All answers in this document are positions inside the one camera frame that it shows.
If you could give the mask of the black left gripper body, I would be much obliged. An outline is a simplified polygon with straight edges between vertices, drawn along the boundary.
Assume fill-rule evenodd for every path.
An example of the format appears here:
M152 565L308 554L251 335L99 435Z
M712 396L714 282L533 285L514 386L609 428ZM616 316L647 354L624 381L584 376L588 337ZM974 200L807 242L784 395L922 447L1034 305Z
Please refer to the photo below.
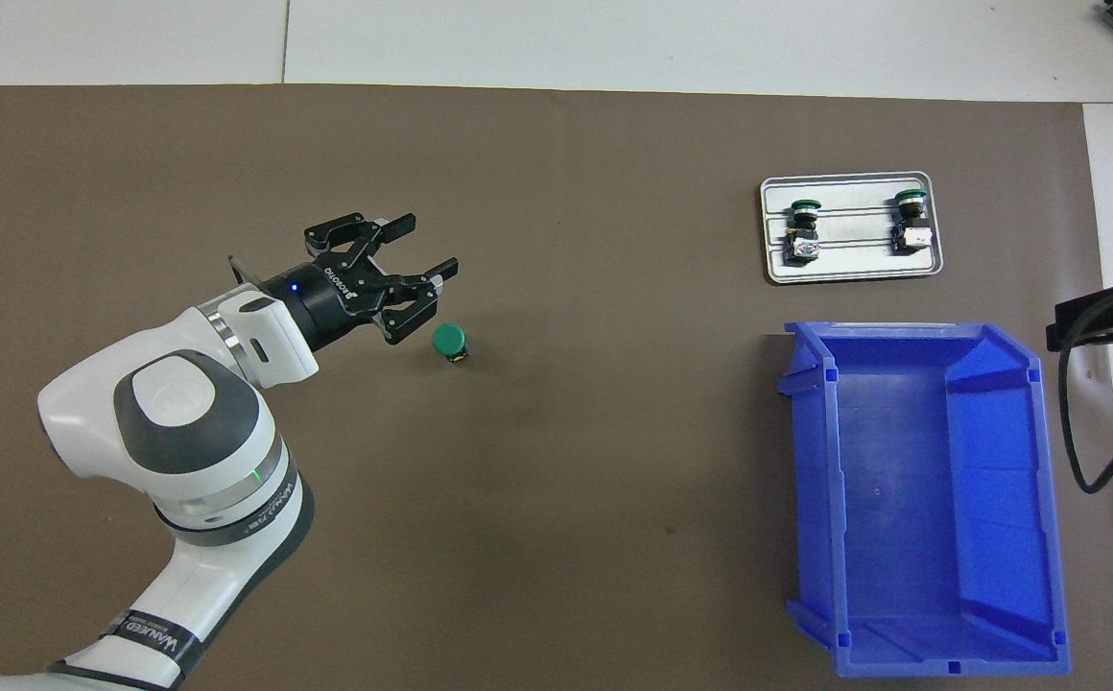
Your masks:
M372 259L349 270L302 263L264 280L264 293L284 303L308 348L321 351L359 326L385 329L387 276Z

